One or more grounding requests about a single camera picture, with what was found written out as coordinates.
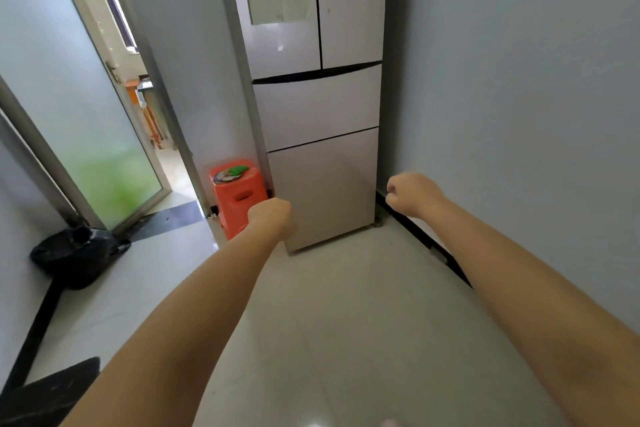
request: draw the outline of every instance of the fist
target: fist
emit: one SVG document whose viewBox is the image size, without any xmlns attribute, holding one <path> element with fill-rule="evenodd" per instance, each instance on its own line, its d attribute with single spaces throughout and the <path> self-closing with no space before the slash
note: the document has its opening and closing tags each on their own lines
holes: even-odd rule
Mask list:
<svg viewBox="0 0 640 427">
<path fill-rule="evenodd" d="M 291 221 L 291 203 L 284 199 L 272 197 L 254 204 L 248 216 L 250 225 L 275 232 L 278 241 L 286 240 L 295 231 Z"/>
<path fill-rule="evenodd" d="M 446 200 L 442 189 L 423 174 L 403 172 L 387 183 L 387 204 L 398 213 L 412 218 L 424 217 L 435 204 Z"/>
</svg>

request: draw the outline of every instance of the orange plastic stool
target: orange plastic stool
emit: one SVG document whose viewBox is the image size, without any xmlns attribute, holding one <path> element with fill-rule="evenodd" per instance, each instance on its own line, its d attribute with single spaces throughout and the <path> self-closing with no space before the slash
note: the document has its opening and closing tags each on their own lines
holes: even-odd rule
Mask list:
<svg viewBox="0 0 640 427">
<path fill-rule="evenodd" d="M 222 184 L 213 182 L 216 174 L 226 171 L 230 167 L 236 167 L 236 165 L 245 165 L 249 167 L 249 170 L 235 181 Z M 268 199 L 262 174 L 250 160 L 239 159 L 214 167 L 209 172 L 209 179 L 213 185 L 213 194 L 216 195 L 218 202 L 220 225 L 225 230 L 227 239 L 230 240 L 249 224 L 249 208 Z"/>
</svg>

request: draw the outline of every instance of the green object on stool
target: green object on stool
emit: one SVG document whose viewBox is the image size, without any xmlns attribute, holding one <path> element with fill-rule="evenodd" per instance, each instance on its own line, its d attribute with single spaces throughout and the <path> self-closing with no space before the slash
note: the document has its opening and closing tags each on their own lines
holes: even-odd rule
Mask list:
<svg viewBox="0 0 640 427">
<path fill-rule="evenodd" d="M 244 172 L 247 172 L 249 167 L 246 165 L 236 165 L 236 167 L 230 167 L 227 172 L 230 176 L 241 176 Z"/>
</svg>

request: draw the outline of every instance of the black trash bag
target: black trash bag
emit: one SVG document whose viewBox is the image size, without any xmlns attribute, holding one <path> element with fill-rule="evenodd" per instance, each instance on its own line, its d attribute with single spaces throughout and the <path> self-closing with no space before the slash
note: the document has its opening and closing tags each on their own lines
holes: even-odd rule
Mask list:
<svg viewBox="0 0 640 427">
<path fill-rule="evenodd" d="M 65 287 L 78 290 L 95 282 L 130 247 L 131 241 L 119 240 L 108 230 L 82 226 L 45 239 L 29 258 Z"/>
</svg>

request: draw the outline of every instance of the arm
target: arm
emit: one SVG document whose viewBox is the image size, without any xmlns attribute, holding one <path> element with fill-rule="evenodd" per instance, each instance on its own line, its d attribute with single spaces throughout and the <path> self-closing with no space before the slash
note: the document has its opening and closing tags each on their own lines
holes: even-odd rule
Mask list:
<svg viewBox="0 0 640 427">
<path fill-rule="evenodd" d="M 419 218 L 456 258 L 568 418 L 640 423 L 640 339 L 545 262 L 453 204 L 425 176 L 392 177 L 387 203 Z"/>
<path fill-rule="evenodd" d="M 264 263 L 291 231 L 291 205 L 269 199 L 124 343 L 63 427 L 187 426 Z"/>
</svg>

